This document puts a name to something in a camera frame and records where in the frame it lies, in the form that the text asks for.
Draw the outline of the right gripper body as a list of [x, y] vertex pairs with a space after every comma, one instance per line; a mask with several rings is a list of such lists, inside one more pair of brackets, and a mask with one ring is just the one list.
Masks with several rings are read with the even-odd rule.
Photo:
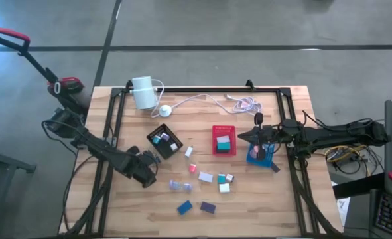
[[266, 143], [290, 143], [295, 135], [302, 130], [302, 123], [295, 119], [285, 119], [277, 125], [266, 125], [263, 127], [263, 114], [257, 112], [255, 114], [255, 125], [259, 130], [257, 132], [257, 156], [258, 161], [263, 160], [269, 148], [264, 148]]

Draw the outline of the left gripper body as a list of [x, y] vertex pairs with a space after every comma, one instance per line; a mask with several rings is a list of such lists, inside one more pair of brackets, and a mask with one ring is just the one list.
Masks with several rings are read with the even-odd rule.
[[129, 163], [124, 170], [126, 177], [134, 178], [143, 188], [151, 186], [156, 181], [161, 161], [152, 151], [140, 151], [137, 146], [132, 146], [127, 150], [127, 158]]

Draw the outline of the small white box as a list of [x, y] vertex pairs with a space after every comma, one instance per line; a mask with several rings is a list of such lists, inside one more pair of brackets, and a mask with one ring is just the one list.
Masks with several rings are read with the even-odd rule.
[[199, 173], [198, 179], [200, 181], [204, 181], [207, 183], [211, 183], [213, 181], [214, 176], [209, 174], [209, 173], [205, 173], [205, 172], [201, 172]]

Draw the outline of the red plastic basket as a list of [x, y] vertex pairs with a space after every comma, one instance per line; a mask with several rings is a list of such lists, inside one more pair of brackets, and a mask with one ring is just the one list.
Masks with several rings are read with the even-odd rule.
[[[217, 141], [219, 136], [228, 135], [231, 139], [231, 149], [229, 153], [216, 153]], [[236, 156], [236, 135], [235, 127], [232, 125], [213, 125], [212, 126], [212, 154], [217, 156], [232, 157]]]

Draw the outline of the black plastic basket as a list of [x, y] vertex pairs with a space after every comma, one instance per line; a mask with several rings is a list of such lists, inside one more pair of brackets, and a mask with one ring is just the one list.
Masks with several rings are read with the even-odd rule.
[[[161, 137], [162, 133], [168, 134], [170, 136], [170, 139], [168, 141], [161, 139], [159, 144], [154, 144], [152, 142], [153, 137], [155, 135]], [[170, 158], [183, 146], [183, 143], [181, 142], [181, 140], [179, 140], [179, 138], [177, 138], [177, 136], [172, 132], [172, 130], [166, 124], [160, 125], [154, 131], [152, 131], [150, 134], [148, 134], [146, 136], [146, 138], [151, 143], [151, 145], [157, 150], [157, 152], [161, 155], [161, 157], [163, 159]], [[173, 143], [177, 144], [177, 146], [178, 146], [178, 149], [176, 151], [173, 151], [170, 148], [170, 145]]]

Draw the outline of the blue plastic basket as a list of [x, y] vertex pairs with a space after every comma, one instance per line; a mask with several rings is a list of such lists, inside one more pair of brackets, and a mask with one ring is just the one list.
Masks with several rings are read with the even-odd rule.
[[[275, 152], [275, 144], [265, 143], [263, 145], [260, 145], [259, 134], [256, 134], [256, 136], [258, 137], [258, 142], [254, 142], [254, 144], [250, 143], [249, 150], [246, 156], [246, 161], [249, 164], [271, 168], [271, 163], [273, 162], [273, 154]], [[250, 150], [254, 147], [258, 147], [257, 159], [252, 158], [249, 154]]]

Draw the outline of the lilac hourglass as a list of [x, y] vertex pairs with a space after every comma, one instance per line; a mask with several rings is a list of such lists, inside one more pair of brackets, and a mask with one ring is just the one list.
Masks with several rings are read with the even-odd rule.
[[190, 183], [181, 183], [178, 181], [170, 180], [169, 188], [174, 191], [190, 192], [192, 190], [192, 185]]

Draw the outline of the blue box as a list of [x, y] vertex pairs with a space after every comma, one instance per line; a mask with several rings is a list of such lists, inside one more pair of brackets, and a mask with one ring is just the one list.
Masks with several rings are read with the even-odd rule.
[[192, 204], [189, 200], [185, 201], [184, 203], [182, 203], [178, 208], [177, 211], [179, 213], [179, 215], [184, 215], [186, 214], [189, 210], [192, 209]]

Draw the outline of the white cylindrical projector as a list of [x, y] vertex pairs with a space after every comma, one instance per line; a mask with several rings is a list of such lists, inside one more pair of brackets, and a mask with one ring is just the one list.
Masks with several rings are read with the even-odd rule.
[[152, 109], [157, 104], [157, 95], [150, 76], [132, 78], [132, 95], [138, 110]]

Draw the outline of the white paper sheet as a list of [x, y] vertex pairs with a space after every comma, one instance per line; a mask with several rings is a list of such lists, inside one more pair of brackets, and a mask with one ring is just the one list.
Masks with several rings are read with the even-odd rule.
[[340, 215], [340, 221], [342, 223], [342, 226], [345, 226], [346, 218], [347, 218], [347, 214], [348, 214], [348, 208], [349, 208], [349, 204], [350, 204], [350, 197], [338, 199], [336, 201], [336, 204], [338, 207], [338, 212]]

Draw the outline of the black aluminium table frame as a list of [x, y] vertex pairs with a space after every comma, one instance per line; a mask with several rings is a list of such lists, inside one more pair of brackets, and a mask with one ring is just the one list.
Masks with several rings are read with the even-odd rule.
[[[237, 141], [237, 154], [212, 154], [212, 126], [232, 125], [238, 133], [253, 127], [253, 116], [230, 114], [233, 102], [226, 99], [225, 87], [175, 87], [163, 95], [164, 104], [173, 105], [168, 118], [152, 118], [135, 107], [132, 96], [125, 99], [118, 146], [150, 149], [146, 136], [166, 124], [183, 146], [193, 147], [189, 158], [179, 149], [159, 165], [157, 180], [143, 188], [133, 179], [113, 174], [103, 234], [106, 237], [259, 237], [298, 236], [300, 228], [294, 202], [286, 149], [273, 160], [280, 171], [247, 164], [248, 145]], [[189, 171], [190, 164], [196, 171]], [[211, 183], [200, 181], [199, 173], [214, 176]], [[234, 176], [229, 193], [219, 191], [218, 175]], [[169, 188], [170, 180], [190, 183], [190, 192]], [[179, 215], [177, 208], [189, 200], [192, 209]], [[200, 210], [202, 202], [216, 205], [214, 214]]]

